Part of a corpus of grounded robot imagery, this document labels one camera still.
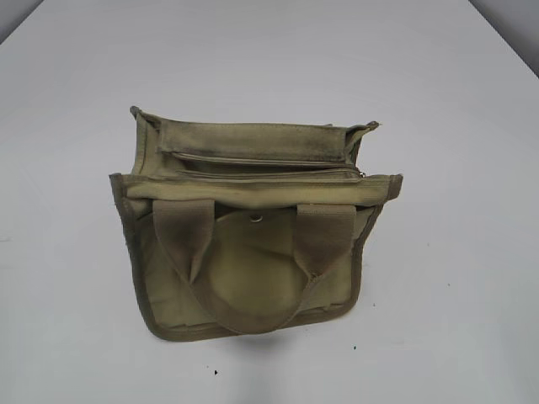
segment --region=bag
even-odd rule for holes
[[[131,107],[136,159],[110,176],[148,328],[170,341],[343,315],[361,254],[402,175],[366,177],[378,124],[207,124]]]

